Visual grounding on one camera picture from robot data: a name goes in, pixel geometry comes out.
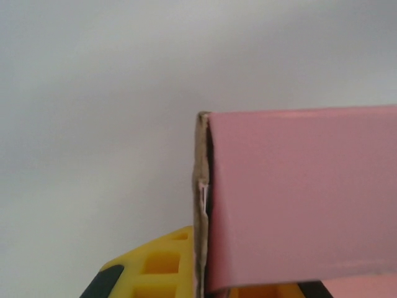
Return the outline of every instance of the cardboard box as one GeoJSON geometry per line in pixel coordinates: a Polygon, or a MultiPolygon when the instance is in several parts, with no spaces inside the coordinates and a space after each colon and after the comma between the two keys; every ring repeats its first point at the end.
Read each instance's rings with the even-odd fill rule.
{"type": "Polygon", "coordinates": [[[397,272],[396,152],[396,106],[200,113],[197,297],[397,272]]]}

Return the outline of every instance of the pink paper surface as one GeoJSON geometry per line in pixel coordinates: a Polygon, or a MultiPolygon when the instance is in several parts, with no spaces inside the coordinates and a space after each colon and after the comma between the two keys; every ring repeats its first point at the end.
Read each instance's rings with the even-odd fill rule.
{"type": "Polygon", "coordinates": [[[207,289],[397,270],[397,107],[210,114],[207,289]]]}
{"type": "Polygon", "coordinates": [[[333,298],[396,298],[397,275],[323,281],[333,298]]]}

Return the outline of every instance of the gray background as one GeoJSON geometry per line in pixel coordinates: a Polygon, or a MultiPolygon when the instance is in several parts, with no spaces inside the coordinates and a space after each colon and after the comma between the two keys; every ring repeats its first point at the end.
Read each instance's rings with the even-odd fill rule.
{"type": "Polygon", "coordinates": [[[397,102],[397,1],[0,1],[0,296],[192,222],[199,110],[397,102]]]}

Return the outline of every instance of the torn cardboard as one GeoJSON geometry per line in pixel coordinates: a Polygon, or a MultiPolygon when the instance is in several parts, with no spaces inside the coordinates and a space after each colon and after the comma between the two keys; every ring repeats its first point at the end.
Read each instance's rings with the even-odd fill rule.
{"type": "Polygon", "coordinates": [[[195,297],[396,272],[395,127],[396,106],[200,113],[195,297]]]}
{"type": "Polygon", "coordinates": [[[208,112],[197,116],[195,128],[194,194],[194,281],[195,297],[204,297],[204,274],[208,249],[208,215],[206,213],[210,167],[208,164],[208,112]]]}

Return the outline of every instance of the cardboard edge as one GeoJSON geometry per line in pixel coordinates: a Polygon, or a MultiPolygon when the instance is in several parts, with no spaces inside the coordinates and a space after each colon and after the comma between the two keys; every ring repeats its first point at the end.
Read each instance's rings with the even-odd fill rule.
{"type": "Polygon", "coordinates": [[[206,213],[210,166],[208,162],[208,115],[200,112],[195,128],[195,161],[192,176],[194,200],[194,297],[204,297],[204,275],[208,251],[208,215],[206,213]]]}

